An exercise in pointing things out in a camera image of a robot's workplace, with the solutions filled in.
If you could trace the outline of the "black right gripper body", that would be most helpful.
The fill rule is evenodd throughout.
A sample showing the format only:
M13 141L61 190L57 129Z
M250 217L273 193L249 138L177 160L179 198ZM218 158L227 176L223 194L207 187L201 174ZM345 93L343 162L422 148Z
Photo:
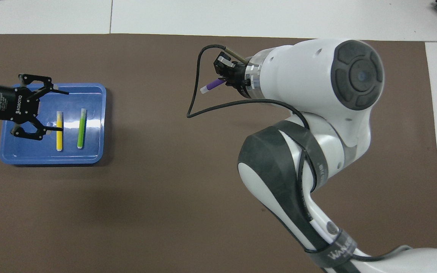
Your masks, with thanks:
M250 97L247 90L247 86L250 85L250 80L245 78L246 68L246 64L236 64L236 66L234 67L234 88L236 88L239 94L243 97Z

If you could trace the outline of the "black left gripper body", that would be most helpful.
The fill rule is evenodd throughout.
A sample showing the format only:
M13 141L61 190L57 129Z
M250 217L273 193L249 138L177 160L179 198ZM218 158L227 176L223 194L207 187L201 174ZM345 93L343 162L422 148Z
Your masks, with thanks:
M39 114L39 99L27 87L9 88L0 85L0 120L27 122Z

